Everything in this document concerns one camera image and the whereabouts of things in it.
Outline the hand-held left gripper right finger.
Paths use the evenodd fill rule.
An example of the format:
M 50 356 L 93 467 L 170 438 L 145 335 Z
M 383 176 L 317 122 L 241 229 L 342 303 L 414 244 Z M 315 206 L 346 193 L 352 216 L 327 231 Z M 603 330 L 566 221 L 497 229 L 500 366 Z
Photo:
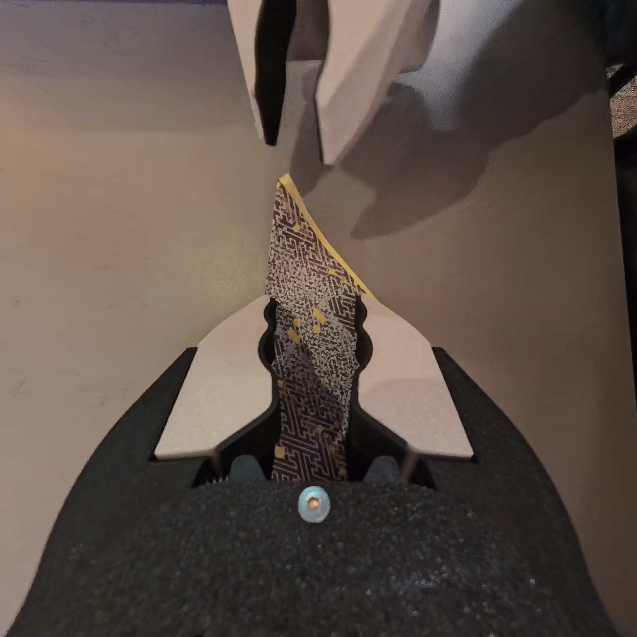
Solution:
M 402 482 L 432 482 L 427 459 L 471 462 L 474 450 L 432 345 L 370 294 L 355 303 L 347 474 L 362 482 L 389 457 Z

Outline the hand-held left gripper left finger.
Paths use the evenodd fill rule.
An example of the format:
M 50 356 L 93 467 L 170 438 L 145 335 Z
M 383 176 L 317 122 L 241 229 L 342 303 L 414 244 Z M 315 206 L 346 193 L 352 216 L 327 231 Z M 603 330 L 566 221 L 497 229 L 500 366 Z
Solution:
M 279 388 L 273 369 L 277 302 L 261 296 L 199 343 L 154 457 L 203 458 L 215 475 L 254 458 L 271 480 L 279 442 Z

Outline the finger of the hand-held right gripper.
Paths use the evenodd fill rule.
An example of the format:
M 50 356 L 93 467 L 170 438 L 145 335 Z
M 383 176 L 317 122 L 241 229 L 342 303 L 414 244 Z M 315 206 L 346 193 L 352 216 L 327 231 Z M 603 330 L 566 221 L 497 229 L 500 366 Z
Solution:
M 334 166 L 371 122 L 394 80 L 425 63 L 439 1 L 328 1 L 329 41 L 315 107 L 322 162 Z
M 275 146 L 286 86 L 295 1 L 227 1 L 259 137 Z

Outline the black patterned origami paper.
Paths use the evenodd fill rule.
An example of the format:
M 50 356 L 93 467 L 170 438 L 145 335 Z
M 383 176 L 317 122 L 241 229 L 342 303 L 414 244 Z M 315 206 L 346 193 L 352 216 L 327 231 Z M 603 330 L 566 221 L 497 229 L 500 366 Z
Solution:
M 276 185 L 265 292 L 276 301 L 282 429 L 273 477 L 348 480 L 356 299 L 370 290 L 327 241 L 290 175 Z

